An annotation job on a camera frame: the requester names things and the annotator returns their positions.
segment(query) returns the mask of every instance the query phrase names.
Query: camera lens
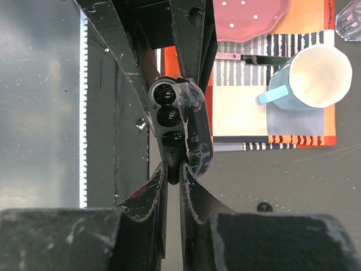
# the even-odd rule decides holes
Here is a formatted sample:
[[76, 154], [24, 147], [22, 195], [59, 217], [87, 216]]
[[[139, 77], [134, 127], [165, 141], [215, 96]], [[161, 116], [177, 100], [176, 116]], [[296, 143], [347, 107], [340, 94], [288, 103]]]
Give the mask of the camera lens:
[[181, 123], [181, 115], [174, 107], [162, 107], [158, 110], [157, 121], [163, 127], [174, 127]]
[[184, 134], [179, 131], [166, 132], [162, 136], [162, 143], [163, 143], [163, 146], [166, 146], [166, 147], [177, 147], [182, 144], [185, 144]]
[[154, 90], [154, 100], [161, 106], [171, 105], [175, 101], [176, 94], [168, 84], [162, 84]]

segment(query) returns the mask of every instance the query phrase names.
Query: red plate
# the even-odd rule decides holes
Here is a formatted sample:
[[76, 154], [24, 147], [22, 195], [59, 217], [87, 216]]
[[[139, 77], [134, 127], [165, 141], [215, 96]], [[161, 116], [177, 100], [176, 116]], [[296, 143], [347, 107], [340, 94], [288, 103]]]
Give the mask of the red plate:
[[290, 1], [213, 0], [217, 40], [242, 43], [272, 31]]

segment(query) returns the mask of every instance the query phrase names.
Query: black bolt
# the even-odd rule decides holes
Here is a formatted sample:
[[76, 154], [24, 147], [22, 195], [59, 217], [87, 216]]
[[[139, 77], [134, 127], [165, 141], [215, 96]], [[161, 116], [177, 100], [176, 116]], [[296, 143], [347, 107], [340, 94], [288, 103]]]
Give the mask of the black bolt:
[[268, 202], [261, 202], [257, 206], [257, 212], [259, 212], [259, 213], [271, 213], [271, 212], [273, 212], [273, 208]]

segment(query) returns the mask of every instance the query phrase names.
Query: red mark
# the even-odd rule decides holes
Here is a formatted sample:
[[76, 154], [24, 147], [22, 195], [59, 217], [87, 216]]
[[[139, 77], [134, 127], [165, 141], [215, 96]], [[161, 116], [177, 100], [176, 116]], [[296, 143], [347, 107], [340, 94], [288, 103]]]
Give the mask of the red mark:
[[149, 189], [148, 187], [142, 186], [142, 187], [139, 188], [136, 192], [134, 192], [133, 194], [131, 194], [131, 195], [130, 195], [130, 198], [131, 198], [131, 199], [137, 199], [137, 198], [143, 196], [144, 193], [148, 191], [148, 189]]

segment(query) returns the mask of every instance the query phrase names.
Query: dark gray table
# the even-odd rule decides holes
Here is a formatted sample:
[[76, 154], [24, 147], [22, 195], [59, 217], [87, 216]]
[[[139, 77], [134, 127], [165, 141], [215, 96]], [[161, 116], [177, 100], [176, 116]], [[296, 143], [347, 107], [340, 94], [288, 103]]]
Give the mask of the dark gray table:
[[[336, 0], [338, 13], [349, 0]], [[201, 182], [239, 212], [267, 200], [275, 213], [326, 213], [339, 219], [361, 254], [361, 42], [336, 37], [353, 66], [351, 90], [336, 107], [337, 146], [307, 150], [217, 152]], [[151, 171], [159, 160], [151, 138]], [[170, 186], [163, 270], [182, 270], [178, 186]]]

